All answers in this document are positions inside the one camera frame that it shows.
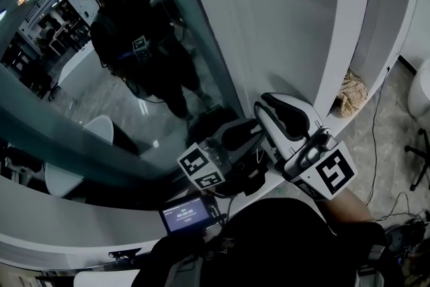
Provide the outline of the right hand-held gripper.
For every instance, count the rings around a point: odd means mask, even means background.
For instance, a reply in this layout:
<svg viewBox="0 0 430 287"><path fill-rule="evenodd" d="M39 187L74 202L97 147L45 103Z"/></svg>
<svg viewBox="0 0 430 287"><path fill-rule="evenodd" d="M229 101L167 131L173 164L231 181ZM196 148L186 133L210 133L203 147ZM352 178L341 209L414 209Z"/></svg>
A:
<svg viewBox="0 0 430 287"><path fill-rule="evenodd" d="M313 200L332 200L357 175L345 143L322 127L308 102L285 93L263 93L262 100L255 102L255 117L283 158L275 169Z"/></svg>

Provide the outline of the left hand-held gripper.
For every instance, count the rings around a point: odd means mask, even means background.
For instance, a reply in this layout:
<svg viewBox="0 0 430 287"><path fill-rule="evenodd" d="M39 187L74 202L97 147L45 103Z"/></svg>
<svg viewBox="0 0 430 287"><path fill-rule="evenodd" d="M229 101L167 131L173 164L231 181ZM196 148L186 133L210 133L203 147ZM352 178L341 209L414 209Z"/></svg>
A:
<svg viewBox="0 0 430 287"><path fill-rule="evenodd" d="M228 157L224 148L212 137L200 144L193 143L177 159L182 172L199 190L224 183L225 175L232 169L230 162L237 162L263 140L263 131L254 130L257 125L256 119L230 123L221 136L221 143L228 145Z"/></svg>

